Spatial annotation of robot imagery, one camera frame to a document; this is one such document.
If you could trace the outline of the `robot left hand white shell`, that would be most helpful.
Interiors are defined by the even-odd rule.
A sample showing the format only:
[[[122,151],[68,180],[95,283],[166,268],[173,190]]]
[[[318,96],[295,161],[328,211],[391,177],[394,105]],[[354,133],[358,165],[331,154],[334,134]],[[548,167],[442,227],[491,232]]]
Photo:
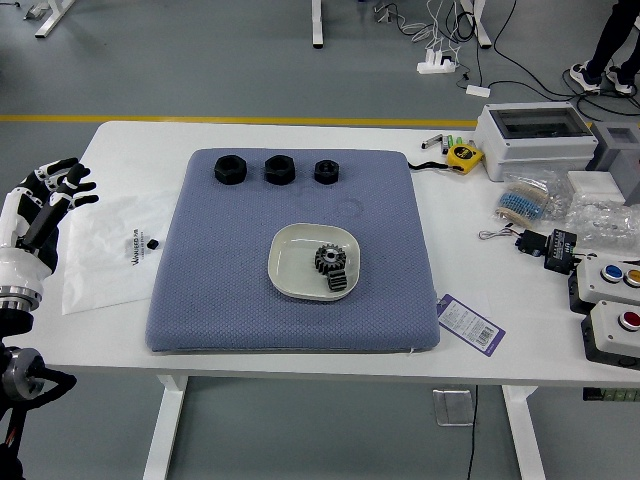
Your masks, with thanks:
[[[31,171],[1,210],[1,284],[33,290],[57,267],[59,224],[72,210],[99,200],[90,169],[75,157]]]

